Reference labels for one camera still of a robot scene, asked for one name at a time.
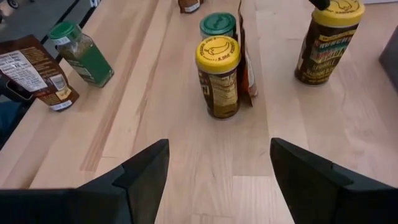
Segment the white label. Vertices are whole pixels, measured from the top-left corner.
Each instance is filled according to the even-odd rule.
[[[68,37],[62,37],[59,39],[54,39],[52,42],[54,42],[55,45],[63,45],[69,43],[70,39]]]
[[[19,50],[0,55],[0,70],[29,92],[47,88],[43,78]]]
[[[249,87],[252,87],[254,85],[253,67],[251,65],[251,61],[250,61],[249,54],[248,54],[247,50],[244,51],[244,54],[245,54],[246,61],[247,61],[247,64],[248,64]]]
[[[64,109],[64,108],[67,108],[67,107],[70,106],[70,105],[72,105],[72,101],[68,100],[68,101],[66,101],[66,102],[59,103],[59,104],[57,104],[57,105],[52,105],[52,106],[50,106],[50,107],[51,107],[51,109],[57,111],[57,110],[62,110],[62,109]]]
[[[86,75],[86,76],[91,76],[91,74],[89,73],[89,71],[85,68],[82,67],[77,67],[77,66],[72,66],[73,69],[75,69],[75,71],[77,72],[77,74],[79,75]]]
[[[195,11],[197,8],[199,8],[199,6],[200,6],[200,2],[194,4],[193,6],[185,7],[185,12],[193,12],[193,11]]]
[[[50,79],[58,91],[63,90],[65,88],[65,86],[67,85],[67,83],[65,82],[65,79],[63,79],[62,74],[50,77]]]

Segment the seasoning container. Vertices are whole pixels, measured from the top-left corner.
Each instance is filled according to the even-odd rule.
[[[240,59],[239,44],[231,37],[209,37],[197,47],[199,81],[207,111],[214,118],[230,118],[239,110],[236,67]]]
[[[238,41],[236,19],[227,12],[212,13],[200,21],[200,34],[202,39],[214,35],[226,35]]]
[[[199,9],[204,0],[178,0],[181,13],[193,13]]]
[[[113,69],[93,40],[72,22],[61,22],[52,28],[50,39],[60,55],[90,85],[104,87],[113,76]]]
[[[365,6],[358,0],[333,0],[330,6],[312,12],[295,77],[302,83],[326,83],[358,27]]]
[[[33,35],[0,43],[0,75],[23,87],[54,111],[63,111],[79,94]]]
[[[254,78],[254,69],[251,63],[246,42],[246,31],[244,27],[243,15],[241,11],[242,0],[239,2],[238,19],[239,19],[239,35],[241,38],[241,55],[242,59],[238,66],[238,84],[239,96],[243,101],[249,102],[253,106],[253,98],[258,95],[256,80]]]

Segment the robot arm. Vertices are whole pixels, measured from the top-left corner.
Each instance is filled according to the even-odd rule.
[[[325,10],[330,6],[330,0],[309,0],[317,9]]]

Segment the yellow cap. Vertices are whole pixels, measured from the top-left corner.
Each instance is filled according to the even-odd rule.
[[[349,27],[359,24],[364,12],[365,5],[359,0],[331,0],[327,9],[315,9],[312,17],[323,26]]]
[[[210,74],[221,74],[238,66],[241,50],[233,38],[217,35],[206,38],[200,43],[196,59],[200,70]]]

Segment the nutrition facts label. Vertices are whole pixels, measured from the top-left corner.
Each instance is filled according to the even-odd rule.
[[[29,92],[47,88],[43,78],[19,50],[0,55],[0,70]]]
[[[236,87],[236,72],[226,76],[209,75],[213,89],[214,104],[218,106],[233,105],[238,101],[238,88]]]

